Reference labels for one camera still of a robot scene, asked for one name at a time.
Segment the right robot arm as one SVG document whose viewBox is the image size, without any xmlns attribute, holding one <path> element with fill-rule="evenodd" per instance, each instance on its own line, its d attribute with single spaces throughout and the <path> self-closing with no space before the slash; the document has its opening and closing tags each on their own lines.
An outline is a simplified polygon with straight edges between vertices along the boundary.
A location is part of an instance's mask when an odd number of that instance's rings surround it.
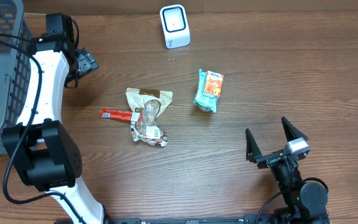
<svg viewBox="0 0 358 224">
<path fill-rule="evenodd" d="M 281 118 L 287 143 L 283 149 L 263 155 L 251 131 L 246 129 L 246 160 L 259 169 L 270 169 L 279 192 L 268 199 L 256 215 L 245 215 L 245 223 L 328 224 L 329 188 L 317 177 L 302 178 L 299 161 L 306 158 L 308 137 Z"/>
</svg>

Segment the red snack stick packet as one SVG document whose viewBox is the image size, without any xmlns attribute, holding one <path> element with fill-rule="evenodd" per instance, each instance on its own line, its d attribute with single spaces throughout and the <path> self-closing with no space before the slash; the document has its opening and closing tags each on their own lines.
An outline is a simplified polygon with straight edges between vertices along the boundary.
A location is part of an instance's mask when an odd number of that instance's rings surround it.
<svg viewBox="0 0 358 224">
<path fill-rule="evenodd" d="M 119 111 L 103 108 L 99 117 L 118 121 L 127 121 L 136 123 L 142 120 L 142 113 L 133 111 Z"/>
</svg>

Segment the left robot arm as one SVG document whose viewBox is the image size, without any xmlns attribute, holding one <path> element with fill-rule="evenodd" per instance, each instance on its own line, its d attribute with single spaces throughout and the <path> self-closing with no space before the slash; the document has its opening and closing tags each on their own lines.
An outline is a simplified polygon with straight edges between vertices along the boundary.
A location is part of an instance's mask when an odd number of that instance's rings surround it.
<svg viewBox="0 0 358 224">
<path fill-rule="evenodd" d="M 31 66 L 25 105 L 17 124 L 2 131 L 2 144 L 10 157 L 2 190 L 15 204 L 52 197 L 70 223 L 109 223 L 105 207 L 81 176 L 80 150 L 62 125 L 63 89 L 99 65 L 88 49 L 78 48 L 75 20 L 62 13 L 47 14 L 45 19 L 46 32 L 30 39 L 25 51 Z M 11 169 L 41 194 L 26 200 L 12 198 L 7 190 Z"/>
</svg>

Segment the beige dog bone treat bag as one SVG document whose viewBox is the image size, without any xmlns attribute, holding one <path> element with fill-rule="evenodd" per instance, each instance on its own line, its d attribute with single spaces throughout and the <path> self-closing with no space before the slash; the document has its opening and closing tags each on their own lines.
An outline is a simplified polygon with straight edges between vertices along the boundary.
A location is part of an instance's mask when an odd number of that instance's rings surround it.
<svg viewBox="0 0 358 224">
<path fill-rule="evenodd" d="M 131 109 L 131 136 L 134 142 L 165 147 L 167 134 L 157 124 L 157 118 L 173 100 L 172 91 L 127 88 L 126 98 Z"/>
</svg>

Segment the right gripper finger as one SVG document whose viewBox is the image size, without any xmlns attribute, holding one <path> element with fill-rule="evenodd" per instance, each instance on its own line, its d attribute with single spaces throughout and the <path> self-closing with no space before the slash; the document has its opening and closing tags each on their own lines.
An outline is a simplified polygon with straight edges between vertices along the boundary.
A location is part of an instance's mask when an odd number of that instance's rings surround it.
<svg viewBox="0 0 358 224">
<path fill-rule="evenodd" d="M 291 122 L 286 119 L 286 117 L 282 117 L 281 122 L 288 142 L 299 138 L 303 138 L 305 141 L 308 140 L 308 137 L 303 134 L 299 129 L 294 127 L 294 125 L 292 125 Z"/>
<path fill-rule="evenodd" d="M 249 128 L 246 129 L 246 143 L 246 160 L 257 163 L 257 160 L 263 157 L 263 155 Z"/>
</svg>

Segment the teal orange tissue pack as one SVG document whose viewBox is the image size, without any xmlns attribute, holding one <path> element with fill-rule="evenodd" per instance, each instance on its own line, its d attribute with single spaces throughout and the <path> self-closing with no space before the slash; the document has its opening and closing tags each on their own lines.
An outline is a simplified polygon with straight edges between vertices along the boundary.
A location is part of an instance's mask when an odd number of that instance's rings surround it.
<svg viewBox="0 0 358 224">
<path fill-rule="evenodd" d="M 221 96 L 224 75 L 210 70 L 199 69 L 198 71 L 199 82 L 193 102 L 198 105 L 199 109 L 215 113 Z"/>
</svg>

